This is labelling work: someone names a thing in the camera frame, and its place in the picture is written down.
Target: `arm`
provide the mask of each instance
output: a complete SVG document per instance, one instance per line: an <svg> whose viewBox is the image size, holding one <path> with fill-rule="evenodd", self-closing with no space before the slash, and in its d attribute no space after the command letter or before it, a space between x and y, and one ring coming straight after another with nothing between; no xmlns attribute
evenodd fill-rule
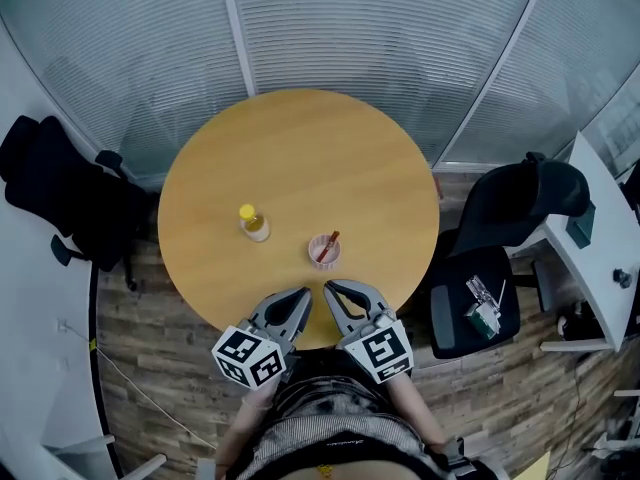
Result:
<svg viewBox="0 0 640 480"><path fill-rule="evenodd" d="M242 405L216 450L216 480L220 480L238 459L251 436L260 426L271 408L280 376L267 382L256 391L242 397Z"/></svg>
<svg viewBox="0 0 640 480"><path fill-rule="evenodd" d="M400 373L385 383L391 403L434 452L442 453L447 441L442 427L431 413L422 396L406 373Z"/></svg>

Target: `cable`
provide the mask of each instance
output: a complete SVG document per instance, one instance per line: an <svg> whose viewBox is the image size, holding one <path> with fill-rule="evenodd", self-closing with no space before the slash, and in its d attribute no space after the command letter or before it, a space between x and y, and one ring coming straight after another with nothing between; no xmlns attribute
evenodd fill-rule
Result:
<svg viewBox="0 0 640 480"><path fill-rule="evenodd" d="M173 421L176 425L178 425L181 429L183 429L184 431L188 432L190 435L192 435L193 437L195 437L198 441L200 441L201 443L204 443L205 445L207 445L209 448L215 450L216 447L213 446L211 443L209 443L208 441L205 441L204 439L202 439L200 436L198 436L197 434L195 434L194 432L192 432L191 430L189 430L185 425L183 425L182 423L180 423L177 419L175 419L173 416L171 416L167 411L165 411L162 407L160 407L156 402L154 402L151 397L149 395L147 395L144 391L142 391L138 386L136 386L135 382L133 382L120 368L118 368L118 365L116 363L114 363L108 356L107 354L105 354L100 347L98 347L98 345L96 345L95 340L91 341L88 340L87 338L85 338L82 334L80 334L78 331L76 331L73 327L71 327L69 324L65 323L64 324L64 328L65 329L69 329L72 333L74 333L76 336L82 338L84 341L86 341L89 346L91 348L95 348L98 351L98 354L100 354L102 357L104 357L104 359L115 368L115 370L122 375L127 382L129 382L129 384L131 384L134 389L140 393L143 397L145 397L149 402L151 402L151 404L158 409L162 414L164 414L167 418L169 418L171 421Z"/></svg>
<svg viewBox="0 0 640 480"><path fill-rule="evenodd" d="M569 427L569 435L567 436L567 445L564 448L564 452L562 452L562 456L560 457L560 460L558 461L558 465L551 470L551 472L547 476L547 480L555 480L556 475L558 474L559 470L564 469L564 468L568 468L576 460L578 460L578 457L580 456L580 452L576 453L576 456L573 458L573 460L571 462L569 462L569 464L565 464L564 466L561 466L565 455L567 455L567 452L569 451L569 445L571 444L571 438L573 437L573 426L575 425L576 418L578 417L578 409L580 409L580 386L578 385L578 365L580 363L582 363L582 358L583 358L583 356L580 356L578 358L578 360L576 361L576 364L573 367L573 378L574 378L575 383L576 383L576 392L578 393L578 402L576 403L576 408L573 411L573 420L571 421L571 426Z"/></svg>

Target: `white desk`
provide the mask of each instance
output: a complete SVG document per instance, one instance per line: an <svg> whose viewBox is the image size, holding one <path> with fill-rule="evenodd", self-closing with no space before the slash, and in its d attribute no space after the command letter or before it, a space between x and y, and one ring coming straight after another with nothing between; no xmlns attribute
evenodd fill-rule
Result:
<svg viewBox="0 0 640 480"><path fill-rule="evenodd" d="M587 178L596 207L591 244L578 249L565 230L568 217L563 215L550 215L536 235L546 238L566 264L598 318L605 339L544 342L540 348L547 352L617 352L624 340L638 282L640 225L616 181L580 132L569 163ZM629 288L623 290L613 281L616 268L633 274Z"/></svg>

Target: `yellow bottle cap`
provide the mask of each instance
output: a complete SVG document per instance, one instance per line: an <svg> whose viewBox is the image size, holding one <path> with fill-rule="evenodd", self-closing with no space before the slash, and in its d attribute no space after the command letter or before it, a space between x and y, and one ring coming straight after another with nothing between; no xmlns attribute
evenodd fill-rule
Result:
<svg viewBox="0 0 640 480"><path fill-rule="evenodd" d="M256 216L256 209L253 205L243 204L240 207L240 218L242 220L251 220Z"/></svg>

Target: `table top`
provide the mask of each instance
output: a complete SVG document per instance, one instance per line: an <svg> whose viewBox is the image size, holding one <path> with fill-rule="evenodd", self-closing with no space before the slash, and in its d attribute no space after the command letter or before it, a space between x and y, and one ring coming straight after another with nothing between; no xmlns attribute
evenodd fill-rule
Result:
<svg viewBox="0 0 640 480"><path fill-rule="evenodd" d="M591 244L578 249L566 232L568 217L550 215L544 224L547 239L579 283L607 343L620 350L631 315L640 267L640 226L607 167L578 133L569 163L584 174L596 207ZM622 289L613 270L633 273L633 283Z"/></svg>
<svg viewBox="0 0 640 480"><path fill-rule="evenodd" d="M265 242L240 229L244 203L267 217ZM402 128L359 100L308 89L260 95L211 119L174 161L158 214L169 276L218 329L272 293L311 288L299 349L340 340L322 295L328 279L373 285L398 309L429 266L438 225L433 176ZM334 230L339 263L318 271L308 243Z"/></svg>

